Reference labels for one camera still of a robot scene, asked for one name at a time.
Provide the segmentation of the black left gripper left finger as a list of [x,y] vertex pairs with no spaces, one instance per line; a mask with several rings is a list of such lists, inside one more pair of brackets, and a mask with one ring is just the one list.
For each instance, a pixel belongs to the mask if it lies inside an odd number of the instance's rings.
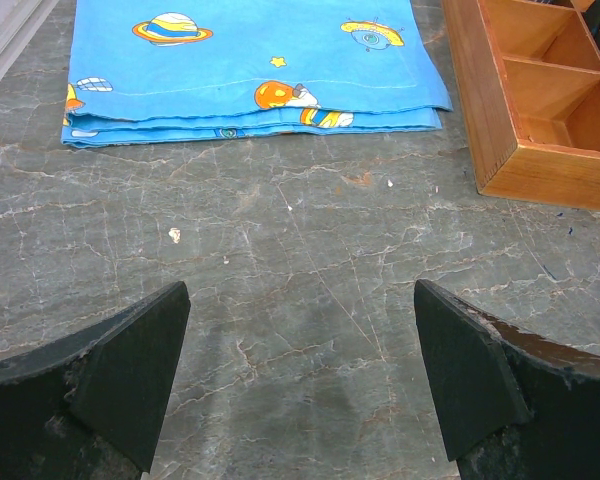
[[139,479],[150,471],[189,311],[178,281],[1,360],[0,479]]

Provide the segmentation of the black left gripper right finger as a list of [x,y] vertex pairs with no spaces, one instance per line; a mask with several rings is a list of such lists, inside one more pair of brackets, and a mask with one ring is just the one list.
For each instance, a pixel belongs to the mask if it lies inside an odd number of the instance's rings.
[[600,479],[600,356],[511,325],[430,280],[416,325],[463,479]]

